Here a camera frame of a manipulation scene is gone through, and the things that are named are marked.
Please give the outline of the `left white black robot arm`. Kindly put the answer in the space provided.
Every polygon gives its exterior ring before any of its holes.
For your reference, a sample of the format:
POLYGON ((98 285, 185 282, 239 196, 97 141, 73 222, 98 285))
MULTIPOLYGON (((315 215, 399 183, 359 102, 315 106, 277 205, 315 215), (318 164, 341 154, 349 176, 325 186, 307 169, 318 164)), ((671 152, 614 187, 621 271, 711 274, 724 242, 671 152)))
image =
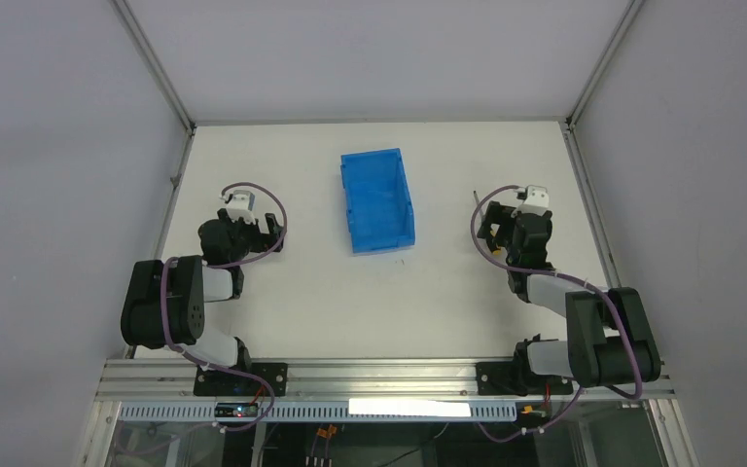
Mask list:
POLYGON ((244 262, 252 254, 282 249, 284 227, 272 213, 265 215, 265 221, 263 231, 256 220, 222 208, 197 230, 199 255, 137 262, 121 315, 124 341, 149 349, 169 348, 203 368, 250 373, 246 344, 208 325, 205 306, 239 299, 244 262))

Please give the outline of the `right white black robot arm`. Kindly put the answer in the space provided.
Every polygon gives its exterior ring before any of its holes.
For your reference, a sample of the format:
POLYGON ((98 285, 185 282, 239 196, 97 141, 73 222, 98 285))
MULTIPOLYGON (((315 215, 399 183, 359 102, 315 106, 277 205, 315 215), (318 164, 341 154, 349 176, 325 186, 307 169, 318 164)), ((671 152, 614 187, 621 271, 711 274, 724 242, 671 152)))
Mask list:
POLYGON ((521 301, 562 317, 563 340, 540 336, 516 344, 502 382, 527 395, 570 381, 606 387, 630 399, 659 379, 661 361, 639 293, 629 287, 602 289, 557 271, 548 260, 551 212, 524 212, 497 201, 482 202, 472 239, 479 252, 508 276, 521 301))

